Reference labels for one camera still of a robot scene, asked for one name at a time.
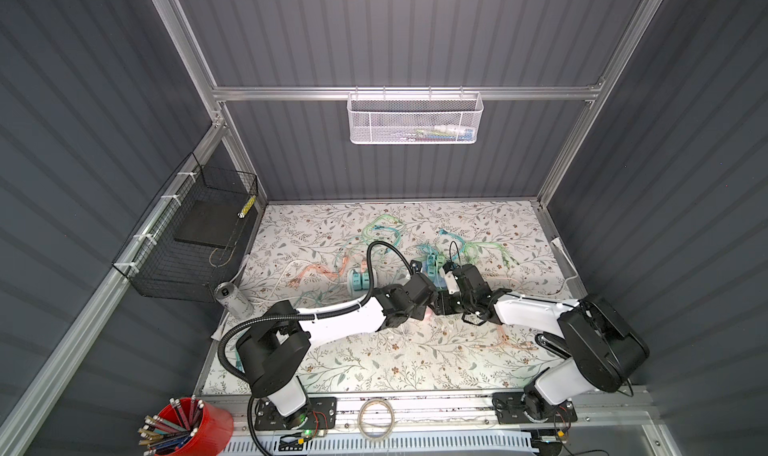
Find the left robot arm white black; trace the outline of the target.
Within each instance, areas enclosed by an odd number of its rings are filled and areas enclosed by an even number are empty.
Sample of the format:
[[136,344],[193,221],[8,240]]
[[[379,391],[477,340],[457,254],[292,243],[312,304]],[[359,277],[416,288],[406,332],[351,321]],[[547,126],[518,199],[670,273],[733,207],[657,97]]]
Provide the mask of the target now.
[[374,277],[373,250],[391,251],[408,278],[403,284],[369,285],[360,298],[320,309],[296,308],[287,300],[271,306],[263,315],[233,326],[221,336],[219,364],[246,383],[250,395],[268,400],[278,414],[299,425],[311,411],[309,396],[297,376],[312,348],[359,334],[373,334],[400,326],[410,319],[422,320],[438,295],[434,283],[416,271],[391,243],[376,240],[366,248],[366,267]]

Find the blue power strip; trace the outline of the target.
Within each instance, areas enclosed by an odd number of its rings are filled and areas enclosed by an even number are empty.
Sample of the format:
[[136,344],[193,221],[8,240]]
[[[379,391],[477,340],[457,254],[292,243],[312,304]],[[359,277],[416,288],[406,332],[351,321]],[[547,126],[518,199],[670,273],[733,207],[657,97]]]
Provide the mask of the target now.
[[441,269],[442,266],[439,264],[438,255],[430,253],[426,256],[426,259],[422,264],[421,272],[432,281],[438,290],[445,290],[446,283],[441,274]]

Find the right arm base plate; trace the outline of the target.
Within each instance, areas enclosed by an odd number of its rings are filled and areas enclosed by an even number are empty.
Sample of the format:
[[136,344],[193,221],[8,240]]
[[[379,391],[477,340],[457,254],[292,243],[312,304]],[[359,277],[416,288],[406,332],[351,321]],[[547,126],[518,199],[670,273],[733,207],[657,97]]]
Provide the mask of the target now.
[[491,404],[500,424],[570,424],[578,420],[570,400],[554,406],[532,393],[495,392],[491,396]]

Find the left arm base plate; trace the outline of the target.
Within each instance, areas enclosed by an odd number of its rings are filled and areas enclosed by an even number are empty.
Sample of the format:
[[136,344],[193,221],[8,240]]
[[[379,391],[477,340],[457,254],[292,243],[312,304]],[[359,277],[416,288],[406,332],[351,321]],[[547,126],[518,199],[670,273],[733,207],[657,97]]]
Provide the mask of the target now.
[[336,397],[310,396],[297,411],[283,416],[272,401],[262,398],[254,410],[254,427],[258,431],[333,429],[337,403]]

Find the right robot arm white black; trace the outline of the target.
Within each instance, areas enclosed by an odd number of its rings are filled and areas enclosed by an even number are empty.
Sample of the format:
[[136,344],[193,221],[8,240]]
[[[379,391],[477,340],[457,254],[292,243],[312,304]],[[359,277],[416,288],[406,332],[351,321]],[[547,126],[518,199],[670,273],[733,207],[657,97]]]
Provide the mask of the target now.
[[650,356],[646,342],[600,296],[555,301],[510,289],[493,290],[471,264],[449,262],[441,277],[446,289],[432,303],[436,314],[460,314],[475,326],[533,329],[536,344],[561,359],[534,377],[515,404],[534,423],[556,418],[582,393],[615,393],[630,387],[632,374]]

